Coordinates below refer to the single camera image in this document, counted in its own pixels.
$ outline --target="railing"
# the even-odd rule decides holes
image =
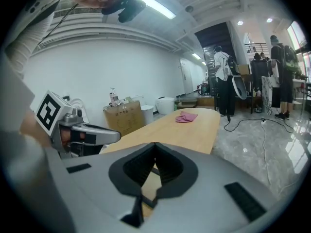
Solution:
[[[252,44],[245,44],[245,48],[247,53],[255,53],[258,52],[269,52],[267,43],[252,43]]]

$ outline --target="power cable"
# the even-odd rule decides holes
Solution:
[[[284,124],[285,124],[287,127],[291,128],[291,129],[293,130],[292,132],[290,132],[283,124],[281,124],[281,123],[279,123],[279,122],[277,122],[277,121],[274,121],[274,120],[271,120],[271,119],[266,119],[266,118],[263,118],[263,117],[262,117],[261,119],[244,119],[244,120],[241,120],[241,121],[239,121],[238,125],[237,125],[233,130],[227,130],[227,129],[226,129],[226,126],[228,126],[228,125],[230,124],[230,122],[231,122],[231,118],[230,118],[229,115],[227,115],[227,119],[228,119],[229,122],[224,126],[224,129],[225,129],[226,131],[228,131],[228,132],[233,132],[233,131],[235,131],[235,129],[236,129],[236,128],[239,126],[239,124],[240,124],[241,122],[243,122],[243,121],[258,121],[258,120],[261,120],[261,123],[260,123],[260,124],[261,124],[261,127],[262,127],[263,131],[264,131],[264,141],[263,141],[263,143],[262,143],[262,147],[263,147],[263,150],[264,150],[264,162],[265,162],[265,165],[266,165],[266,168],[267,168],[268,183],[269,183],[269,186],[271,186],[271,181],[270,181],[270,176],[269,176],[269,170],[268,170],[268,162],[267,162],[267,159],[266,159],[267,150],[266,150],[266,148],[265,148],[265,146],[264,146],[264,144],[265,144],[265,142],[266,142],[266,130],[264,129],[263,125],[264,125],[264,123],[265,123],[266,120],[267,120],[267,121],[275,122],[275,123],[281,125],[282,127],[284,127],[284,129],[285,129],[288,133],[294,133],[294,129],[293,129],[291,126],[289,126],[288,124],[286,124],[285,121],[284,121]],[[278,196],[284,191],[285,188],[290,187],[290,186],[296,184],[297,182],[298,182],[298,181],[296,181],[296,182],[294,182],[294,183],[291,183],[291,184],[289,184],[289,185],[287,185],[287,186],[284,186],[284,187],[279,191]]]
[[[64,17],[60,20],[60,22],[56,25],[55,28],[53,28],[51,30],[51,32],[49,32],[39,43],[38,45],[40,45],[46,38],[48,38],[61,24],[62,22],[67,18],[67,16],[69,16],[70,12],[77,7],[79,4],[77,3],[76,5],[74,5],[70,10],[68,10],[68,12],[64,15]]]

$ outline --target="smoke detector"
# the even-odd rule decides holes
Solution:
[[[186,12],[191,13],[194,10],[194,8],[191,5],[189,5],[186,7],[185,10],[186,10]]]

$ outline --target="hand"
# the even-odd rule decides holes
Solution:
[[[62,139],[63,146],[67,146],[68,142],[70,142],[70,129],[61,129],[60,137]],[[80,138],[85,139],[86,134],[80,133]]]

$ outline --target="doorway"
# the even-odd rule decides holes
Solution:
[[[192,78],[191,78],[190,66],[188,65],[188,61],[185,59],[180,59],[180,64],[181,64],[181,73],[183,76],[185,93],[186,94],[192,93],[193,86],[192,86]]]

